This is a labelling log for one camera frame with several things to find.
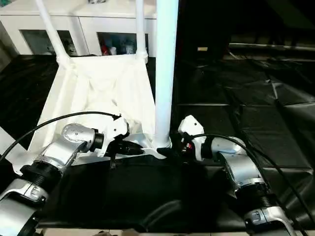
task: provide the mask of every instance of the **black cable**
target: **black cable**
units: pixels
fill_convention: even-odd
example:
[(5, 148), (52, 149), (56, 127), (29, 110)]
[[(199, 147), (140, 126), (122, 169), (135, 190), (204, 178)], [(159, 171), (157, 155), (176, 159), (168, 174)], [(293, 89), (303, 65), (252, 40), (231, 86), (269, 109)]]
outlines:
[(99, 115), (105, 115), (105, 116), (110, 116), (114, 119), (117, 119), (119, 118), (120, 116), (117, 116), (117, 115), (113, 115), (113, 114), (110, 114), (110, 113), (106, 113), (106, 112), (76, 112), (76, 113), (71, 113), (71, 114), (68, 114), (68, 115), (64, 115), (64, 116), (60, 116), (60, 117), (56, 117), (56, 118), (53, 118), (53, 119), (50, 119), (38, 126), (36, 126), (34, 129), (28, 131), (27, 133), (25, 133), (24, 135), (22, 135), (20, 138), (18, 138), (14, 143), (12, 143), (6, 150), (5, 152), (2, 154), (2, 156), (0, 157), (0, 162), (9, 154), (9, 152), (22, 140), (24, 139), (26, 136), (28, 136), (29, 134), (35, 132), (36, 130), (40, 129), (41, 127), (44, 127), (50, 123), (53, 123), (55, 121), (58, 121), (58, 120), (61, 120), (61, 119), (65, 119), (65, 118), (68, 118), (68, 117), (74, 117), (74, 116), (79, 116), (79, 115), (86, 115), (86, 114), (99, 114)]
[[(222, 138), (222, 139), (226, 139), (229, 140), (235, 144), (237, 144), (238, 146), (240, 146), (242, 149), (244, 149), (244, 151), (248, 154), (248, 156), (251, 158), (251, 160), (254, 162), (254, 164), (257, 166), (258, 170), (260, 171), (262, 177), (264, 180), (265, 177), (263, 176), (263, 169), (261, 167), (261, 165), (259, 164), (259, 162), (256, 160), (255, 158), (255, 154), (249, 150), (245, 145), (243, 145), (242, 143), (240, 143), (239, 141), (230, 138), (228, 136), (225, 135), (221, 135), (221, 134), (197, 134), (197, 135), (192, 135), (190, 136), (190, 141), (193, 140), (194, 138), (198, 138), (198, 137), (211, 137), (211, 138)], [(283, 177), (283, 179), (286, 181), (286, 183), (288, 184), (288, 186), (291, 188), (292, 192), (296, 195), (296, 197), (298, 198), (298, 200), (300, 201), (301, 205), (303, 206), (305, 212), (307, 213), (307, 215), (309, 216), (310, 220), (312, 221), (312, 223), (315, 225), (315, 221), (314, 218), (310, 212), (310, 210), (308, 209), (306, 203), (304, 202), (303, 198), (301, 197), (301, 195), (297, 192), (297, 190), (295, 189), (295, 187), (291, 184), (290, 180), (285, 176), (285, 174), (283, 173), (283, 171), (281, 170), (281, 168), (266, 154), (264, 154), (263, 152), (261, 152), (260, 150), (257, 150), (256, 148), (253, 147), (253, 150), (256, 151), (257, 153), (259, 153), (262, 157), (264, 157), (267, 161), (269, 161), (274, 167), (275, 169), (279, 172), (279, 174)], [(308, 234), (305, 232), (305, 230), (302, 228), (302, 226), (300, 225), (300, 223), (294, 218), (291, 217), (293, 223), (299, 228), (299, 230), (301, 231), (301, 234), (303, 236), (307, 236)]]

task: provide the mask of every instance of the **cabinet door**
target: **cabinet door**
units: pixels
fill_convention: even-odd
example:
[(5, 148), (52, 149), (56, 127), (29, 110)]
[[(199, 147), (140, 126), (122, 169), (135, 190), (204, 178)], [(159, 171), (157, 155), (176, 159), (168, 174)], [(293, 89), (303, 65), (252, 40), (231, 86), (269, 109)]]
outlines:
[[(69, 55), (89, 54), (78, 17), (51, 18)], [(54, 54), (40, 16), (0, 16), (0, 20), (20, 54)]]
[[(80, 17), (83, 34), (91, 54), (132, 54), (136, 50), (136, 19)], [(150, 57), (156, 56), (156, 19), (145, 20), (146, 46)]]

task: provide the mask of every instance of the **white frame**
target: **white frame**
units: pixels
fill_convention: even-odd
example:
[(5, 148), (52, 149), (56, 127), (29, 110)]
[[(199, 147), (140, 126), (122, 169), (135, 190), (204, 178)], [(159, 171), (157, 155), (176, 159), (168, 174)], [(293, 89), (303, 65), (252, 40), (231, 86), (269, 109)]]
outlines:
[[(101, 56), (97, 33), (137, 33), (135, 18), (79, 17), (83, 34), (91, 54)], [(156, 19), (144, 20), (144, 31), (148, 34), (148, 54), (156, 56)]]
[[(56, 30), (69, 31), (78, 56), (89, 54), (78, 17), (52, 16), (51, 19)], [(1, 15), (0, 20), (17, 51), (22, 55), (33, 54), (20, 30), (46, 30), (42, 18), (40, 16)]]

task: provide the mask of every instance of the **black table surface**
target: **black table surface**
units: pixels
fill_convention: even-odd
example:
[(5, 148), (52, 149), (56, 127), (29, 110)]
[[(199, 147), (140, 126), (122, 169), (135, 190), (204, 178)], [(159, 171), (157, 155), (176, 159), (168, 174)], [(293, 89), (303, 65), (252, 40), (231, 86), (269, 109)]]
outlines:
[[(187, 115), (205, 132), (237, 136), (269, 155), (315, 210), (313, 62), (178, 62), (171, 137)], [(0, 126), (15, 139), (38, 122), (58, 69), (51, 56), (19, 56), (0, 73)], [(154, 92), (155, 61), (148, 74)], [(27, 148), (30, 139), (21, 143)], [(314, 229), (294, 194), (262, 157), (266, 176), (292, 216)], [(243, 231), (222, 167), (152, 156), (73, 166), (52, 193), (41, 227), (135, 228), (140, 232)]]

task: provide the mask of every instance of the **white tube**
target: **white tube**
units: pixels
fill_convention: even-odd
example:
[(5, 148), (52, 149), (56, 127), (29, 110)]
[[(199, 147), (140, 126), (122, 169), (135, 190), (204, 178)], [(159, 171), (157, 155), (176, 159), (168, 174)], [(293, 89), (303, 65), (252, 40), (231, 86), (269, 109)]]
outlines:
[(137, 58), (143, 58), (148, 62), (146, 41), (144, 34), (144, 3), (143, 0), (136, 0), (136, 24), (137, 24)]
[(63, 44), (60, 40), (60, 37), (52, 24), (51, 17), (44, 5), (44, 2), (43, 0), (35, 0), (35, 1), (39, 10), (39, 14), (45, 24), (49, 39), (56, 52), (57, 62), (63, 64), (64, 66), (67, 66), (67, 64), (69, 63), (70, 57), (66, 53), (63, 47)]
[(157, 0), (155, 148), (170, 147), (169, 128), (179, 0)]

